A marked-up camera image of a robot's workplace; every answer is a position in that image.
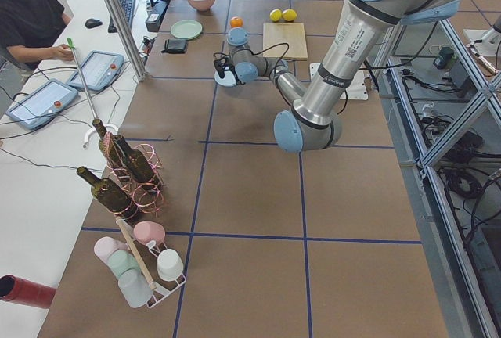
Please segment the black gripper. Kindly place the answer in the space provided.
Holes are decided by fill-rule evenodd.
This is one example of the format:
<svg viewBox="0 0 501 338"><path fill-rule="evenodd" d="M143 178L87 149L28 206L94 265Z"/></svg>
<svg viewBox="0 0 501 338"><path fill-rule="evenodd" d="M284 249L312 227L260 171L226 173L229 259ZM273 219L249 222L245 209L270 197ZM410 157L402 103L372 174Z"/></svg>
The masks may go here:
<svg viewBox="0 0 501 338"><path fill-rule="evenodd" d="M231 63L229 55L223 52L215 52L213 54L213 59L214 68L220 78L225 76L226 71L230 71L232 74L235 74L235 69Z"/></svg>

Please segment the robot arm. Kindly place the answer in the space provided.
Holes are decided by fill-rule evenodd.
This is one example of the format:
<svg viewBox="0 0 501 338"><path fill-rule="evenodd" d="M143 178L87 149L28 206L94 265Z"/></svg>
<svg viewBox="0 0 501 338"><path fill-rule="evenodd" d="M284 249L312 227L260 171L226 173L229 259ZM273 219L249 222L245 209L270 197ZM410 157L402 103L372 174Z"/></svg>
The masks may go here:
<svg viewBox="0 0 501 338"><path fill-rule="evenodd" d="M227 34L228 52L214 55L218 81L228 74L238 85L267 77L289 103L273 126L284 151L299 153L335 144L342 130L335 106L381 34L398 24L447 19L457 12L460 0L345 0L344 4L344 20L309 86L289 71L283 58L252 52L242 27Z"/></svg>

